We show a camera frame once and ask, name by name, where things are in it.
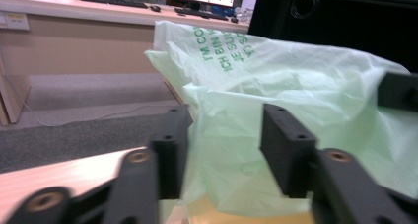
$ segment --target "plastic bag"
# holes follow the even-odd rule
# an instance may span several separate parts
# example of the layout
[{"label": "plastic bag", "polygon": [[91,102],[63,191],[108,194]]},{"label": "plastic bag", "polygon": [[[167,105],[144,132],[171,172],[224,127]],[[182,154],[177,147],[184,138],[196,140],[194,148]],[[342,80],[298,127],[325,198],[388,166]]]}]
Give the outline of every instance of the plastic bag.
[{"label": "plastic bag", "polygon": [[281,197],[258,150],[262,104],[288,109],[318,147],[354,154],[382,185],[417,197],[418,115],[378,108],[386,71],[401,65],[358,50],[158,22],[153,65],[190,104],[194,123],[184,203],[207,195],[219,211],[305,211]]}]

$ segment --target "cable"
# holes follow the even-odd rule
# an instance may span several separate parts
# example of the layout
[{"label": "cable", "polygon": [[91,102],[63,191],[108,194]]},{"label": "cable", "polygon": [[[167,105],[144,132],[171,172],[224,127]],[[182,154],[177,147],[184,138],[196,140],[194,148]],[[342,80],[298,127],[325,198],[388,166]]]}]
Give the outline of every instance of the cable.
[{"label": "cable", "polygon": [[111,114],[107,114],[105,116],[101,116],[101,117],[97,117],[97,118],[93,118],[93,119],[80,119],[80,120],[76,119],[76,120],[73,120],[73,121],[70,121],[70,122],[61,123],[61,124],[47,124],[45,122],[40,121],[40,119],[36,116],[35,112],[28,106],[28,104],[26,104],[25,100],[21,97],[21,95],[19,94],[19,92],[16,89],[15,85],[13,84],[13,81],[10,78],[9,73],[8,73],[8,70],[7,70],[7,65],[6,65],[6,62],[5,62],[5,57],[3,55],[3,50],[2,50],[1,47],[0,47],[0,57],[2,59],[2,63],[3,63],[3,66],[4,66],[4,73],[5,73],[5,76],[6,76],[6,81],[12,87],[14,93],[19,98],[19,100],[22,102],[22,104],[24,105],[24,107],[31,113],[31,115],[33,116],[34,120],[36,120],[40,125],[45,126],[45,127],[59,127],[59,126],[67,125],[67,124],[74,123],[74,122],[95,121],[95,120],[100,120],[100,119],[112,117],[114,115],[120,115],[120,114],[125,114],[125,113],[136,112],[136,111],[139,111],[139,110],[142,110],[142,109],[145,109],[145,108],[171,108],[171,107],[173,107],[173,105],[171,105],[171,106],[163,106],[163,105],[141,106],[141,107],[136,108],[136,109],[131,110],[131,111],[111,113]]}]

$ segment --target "gray carpet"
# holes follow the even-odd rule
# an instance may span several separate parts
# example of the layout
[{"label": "gray carpet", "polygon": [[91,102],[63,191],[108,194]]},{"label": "gray carpet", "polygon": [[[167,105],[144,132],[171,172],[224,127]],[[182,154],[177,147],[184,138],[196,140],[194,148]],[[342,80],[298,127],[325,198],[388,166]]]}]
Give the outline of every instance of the gray carpet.
[{"label": "gray carpet", "polygon": [[0,132],[0,173],[146,145],[163,114]]}]

